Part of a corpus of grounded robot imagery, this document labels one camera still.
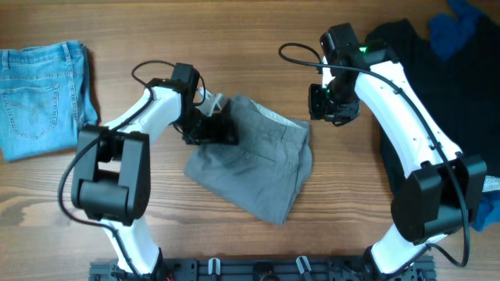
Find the grey shorts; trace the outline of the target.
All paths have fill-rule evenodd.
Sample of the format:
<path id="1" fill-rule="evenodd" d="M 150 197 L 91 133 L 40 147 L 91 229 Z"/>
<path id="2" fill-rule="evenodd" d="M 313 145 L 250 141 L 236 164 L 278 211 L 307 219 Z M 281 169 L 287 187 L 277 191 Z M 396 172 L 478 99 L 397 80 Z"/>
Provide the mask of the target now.
<path id="1" fill-rule="evenodd" d="M 255 217 L 282 225 L 312 173 L 309 122 L 286 119 L 241 94 L 228 106 L 238 144 L 199 146 L 184 174 Z"/>

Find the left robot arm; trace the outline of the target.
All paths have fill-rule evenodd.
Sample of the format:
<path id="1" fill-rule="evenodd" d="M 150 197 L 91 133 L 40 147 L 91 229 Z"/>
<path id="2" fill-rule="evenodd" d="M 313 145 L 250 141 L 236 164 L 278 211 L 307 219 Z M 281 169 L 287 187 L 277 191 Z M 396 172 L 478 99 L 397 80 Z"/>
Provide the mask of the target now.
<path id="1" fill-rule="evenodd" d="M 87 125 L 78 134 L 77 153 L 59 182 L 73 178 L 71 201 L 84 211 L 78 222 L 105 230 L 116 262 L 93 265 L 91 280 L 171 280 L 161 248 L 153 241 L 145 210 L 151 193 L 150 147 L 168 126 L 186 144 L 236 144 L 235 125 L 224 112 L 204 113 L 207 96 L 195 99 L 204 83 L 195 67 L 175 63 L 167 79 L 153 78 L 141 99 L 104 126 Z"/>

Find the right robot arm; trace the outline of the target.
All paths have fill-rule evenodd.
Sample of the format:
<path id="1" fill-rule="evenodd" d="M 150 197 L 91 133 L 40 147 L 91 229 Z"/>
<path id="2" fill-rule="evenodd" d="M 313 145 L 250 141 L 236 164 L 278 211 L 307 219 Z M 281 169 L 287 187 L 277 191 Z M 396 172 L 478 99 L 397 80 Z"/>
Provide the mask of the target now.
<path id="1" fill-rule="evenodd" d="M 320 44 L 323 81 L 309 89 L 311 118 L 343 126 L 367 105 L 403 170 L 392 226 L 366 251 L 363 270 L 371 279 L 390 279 L 445 237 L 469 232 L 487 167 L 480 156 L 464 155 L 436 124 L 388 44 L 359 42 L 349 23 L 330 27 Z"/>

